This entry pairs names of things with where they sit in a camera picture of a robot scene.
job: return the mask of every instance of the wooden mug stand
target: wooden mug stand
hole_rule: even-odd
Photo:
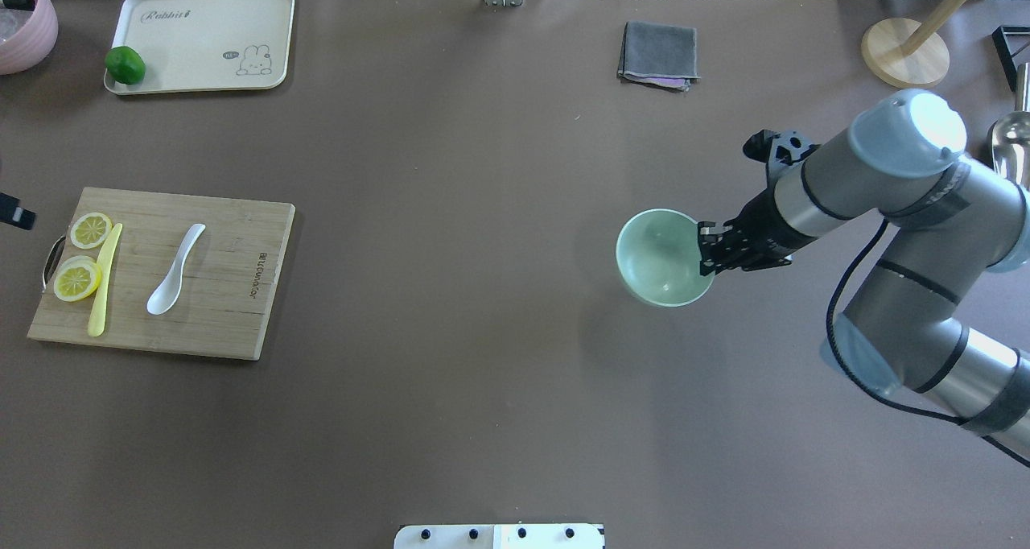
[[[923,24],[908,18],[873,24],[862,36],[865,65],[891,87],[936,87],[945,79],[951,61],[937,31],[965,2],[943,0]]]

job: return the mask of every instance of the folded cloth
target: folded cloth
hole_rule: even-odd
[[[632,82],[685,92],[697,79],[697,31],[651,22],[626,22],[619,75]]]

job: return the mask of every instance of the brown tablecloth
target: brown tablecloth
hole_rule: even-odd
[[[118,98],[121,3],[55,0],[50,57],[0,78],[0,190],[39,214],[0,227],[0,546],[386,548],[513,521],[604,523],[609,547],[1030,542],[1024,469],[820,362],[876,216],[677,310],[614,264],[644,208],[735,215],[764,186],[753,132],[825,141],[890,95],[862,32],[933,2],[297,0],[275,90]],[[697,28],[688,94],[616,78],[630,19]],[[1030,5],[941,31],[974,152],[1011,106],[1000,24]],[[88,185],[297,205],[260,362],[26,339]],[[983,277],[961,317],[1030,346],[1028,275]]]

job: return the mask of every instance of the pink container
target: pink container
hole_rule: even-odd
[[[58,39],[58,14],[50,0],[36,0],[29,22],[0,43],[0,75],[22,72],[39,64]]]

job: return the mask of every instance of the black cable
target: black cable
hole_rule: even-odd
[[[987,444],[1007,454],[1008,457],[1011,458],[1012,460],[1019,462],[1020,465],[1026,467],[1027,469],[1030,469],[1030,458],[1024,458],[1023,456],[1020,456],[1019,453],[1017,453],[1015,450],[999,443],[997,440],[994,440],[993,437],[984,437],[984,440],[987,441]]]
[[[844,289],[848,284],[848,281],[851,280],[851,276],[855,273],[855,270],[858,269],[858,266],[862,262],[864,262],[866,256],[869,255],[869,252],[872,252],[872,248],[874,248],[876,245],[880,243],[881,238],[884,237],[884,234],[887,231],[887,226],[888,226],[887,219],[883,219],[883,221],[880,222],[880,229],[877,230],[876,234],[873,234],[872,238],[869,240],[869,243],[865,244],[865,247],[862,248],[862,251],[858,252],[858,255],[855,256],[850,266],[848,266],[848,269],[844,271],[844,274],[843,276],[840,276],[840,280],[837,283],[836,288],[833,290],[833,295],[830,297],[829,306],[826,308],[826,339],[829,342],[830,351],[833,352],[833,358],[836,361],[837,366],[840,367],[840,370],[844,371],[845,376],[847,376],[848,379],[851,380],[852,383],[854,383],[856,386],[860,387],[861,390],[864,391],[868,397],[879,402],[880,404],[886,405],[888,407],[893,407],[893,409],[899,410],[901,412],[916,414],[917,416],[926,416],[928,418],[935,418],[937,420],[951,422],[952,424],[962,424],[964,423],[964,421],[966,421],[966,419],[957,416],[951,416],[950,414],[942,414],[939,412],[924,410],[921,409],[920,407],[905,406],[881,397],[876,391],[873,391],[872,388],[866,386],[863,383],[863,381],[859,380],[858,377],[855,376],[855,373],[852,372],[851,368],[849,368],[847,363],[844,362],[843,355],[840,355],[840,348],[837,346],[836,334],[834,333],[834,328],[833,328],[833,316],[836,311],[837,303],[840,300],[840,296],[844,295]],[[991,446],[1007,454],[1010,458],[1012,458],[1020,465],[1023,465],[1024,467],[1030,469],[1030,459],[1024,458],[1015,450],[1011,450],[1007,446],[999,443],[992,437],[982,437],[982,438],[983,440],[986,440],[986,442],[989,443]]]

